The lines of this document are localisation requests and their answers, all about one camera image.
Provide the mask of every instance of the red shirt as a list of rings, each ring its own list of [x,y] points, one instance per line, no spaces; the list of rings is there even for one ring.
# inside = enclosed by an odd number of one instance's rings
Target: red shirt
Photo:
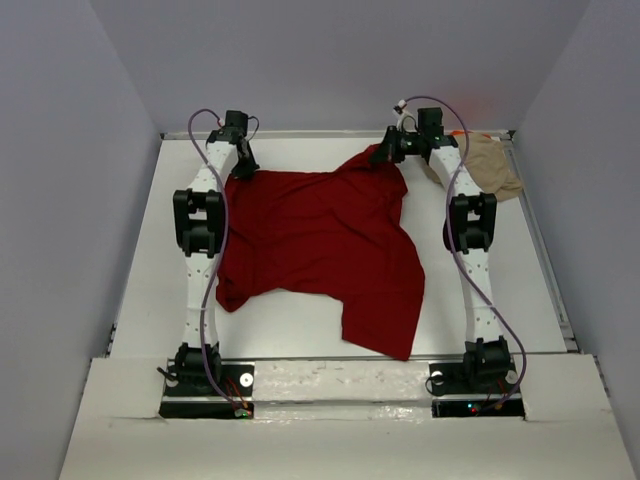
[[[394,164],[369,164],[374,148],[330,173],[229,178],[230,237],[216,292],[227,311],[275,288],[323,293],[344,305],[344,340],[409,358],[424,272],[400,228],[404,179]]]

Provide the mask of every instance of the purple cable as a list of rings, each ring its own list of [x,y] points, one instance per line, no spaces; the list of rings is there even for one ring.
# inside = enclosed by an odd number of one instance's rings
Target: purple cable
[[[200,348],[202,349],[202,358],[203,358],[203,365],[204,365],[204,371],[207,374],[207,379],[209,380],[209,383],[211,384],[211,386],[213,387],[213,389],[216,391],[216,393],[218,395],[220,395],[222,398],[224,398],[226,401],[228,402],[232,402],[231,398],[229,398],[229,396],[227,396],[222,389],[218,386],[218,384],[216,383],[215,379],[213,378],[213,373],[211,372],[211,367],[209,366],[209,362],[207,361],[207,349],[205,347],[205,335],[204,335],[204,317],[205,317],[205,308],[207,307],[207,302],[209,301],[209,294],[211,293],[211,288],[213,287],[213,282],[215,281],[217,275],[218,275],[218,270],[220,270],[220,264],[222,263],[222,257],[224,256],[224,252],[227,248],[227,239],[229,238],[229,205],[227,203],[227,194],[224,191],[224,182],[222,181],[222,178],[220,178],[220,175],[218,174],[218,172],[216,172],[216,169],[213,167],[213,165],[211,165],[209,163],[209,160],[207,159],[207,156],[204,154],[204,152],[202,151],[202,149],[200,148],[200,146],[198,145],[198,142],[196,142],[196,139],[193,136],[193,120],[200,115],[201,113],[210,113],[211,115],[213,115],[214,117],[216,117],[216,119],[218,120],[218,122],[220,122],[220,117],[218,116],[218,114],[216,114],[216,112],[214,112],[213,110],[210,110],[208,108],[201,108],[200,110],[196,111],[193,113],[193,115],[191,115],[191,117],[189,117],[189,123],[187,125],[187,131],[189,133],[189,139],[191,140],[191,143],[193,143],[193,146],[195,147],[195,149],[198,151],[198,154],[200,154],[200,158],[202,158],[202,161],[204,162],[204,164],[209,168],[209,170],[211,170],[211,173],[213,173],[213,176],[216,179],[216,182],[218,183],[218,190],[220,191],[220,194],[222,196],[222,204],[224,205],[224,230],[222,233],[222,245],[220,246],[220,252],[218,253],[218,258],[217,261],[215,263],[215,265],[213,266],[213,270],[211,271],[211,278],[209,279],[209,283],[207,284],[207,289],[204,292],[204,297],[202,299],[202,305],[200,307]]]
[[[453,113],[453,115],[456,117],[458,122],[460,122],[460,126],[462,127],[462,130],[464,130],[464,139],[465,139],[466,145],[464,147],[464,153],[462,154],[460,163],[458,164],[458,168],[456,168],[456,171],[453,173],[453,176],[451,177],[451,181],[449,182],[449,187],[447,188],[447,200],[446,200],[447,203],[445,208],[447,237],[449,238],[449,245],[454,245],[453,230],[451,228],[451,219],[449,218],[449,205],[451,204],[451,199],[453,198],[453,186],[456,182],[456,179],[458,178],[458,175],[462,171],[462,167],[464,166],[464,162],[467,160],[467,156],[469,155],[469,131],[467,130],[466,125],[462,121],[462,118],[460,118],[460,115],[458,115],[458,113],[446,102],[443,102],[438,98],[430,97],[427,95],[415,95],[413,97],[407,98],[405,102],[409,103],[412,100],[431,100],[441,105],[444,105],[449,109],[451,113]],[[469,285],[471,285],[471,287],[476,291],[476,293],[480,296],[480,298],[482,298],[484,303],[487,304],[489,309],[495,314],[498,320],[500,320],[500,323],[507,330],[507,332],[511,334],[516,344],[518,345],[520,352],[522,353],[522,368],[520,370],[520,375],[518,376],[518,380],[516,381],[516,383],[513,384],[513,387],[511,387],[511,390],[509,390],[509,392],[506,395],[504,395],[500,400],[498,400],[492,405],[489,405],[488,407],[483,408],[484,411],[491,410],[499,405],[502,405],[504,402],[509,400],[518,391],[518,388],[520,388],[520,384],[522,383],[524,374],[527,371],[527,353],[524,349],[524,345],[520,341],[520,338],[516,335],[516,333],[511,328],[511,326],[504,319],[500,311],[493,305],[493,302],[491,301],[491,299],[487,297],[487,295],[482,291],[482,289],[478,286],[478,284],[474,282],[473,279],[469,276],[469,274],[467,273],[467,269],[464,267],[464,265],[462,264],[462,260],[460,260],[460,257],[458,256],[458,253],[452,250],[451,255],[453,256],[453,259],[456,262],[456,266],[458,267],[458,270],[460,270],[460,273],[462,273],[462,276],[467,280],[467,282],[469,282]]]

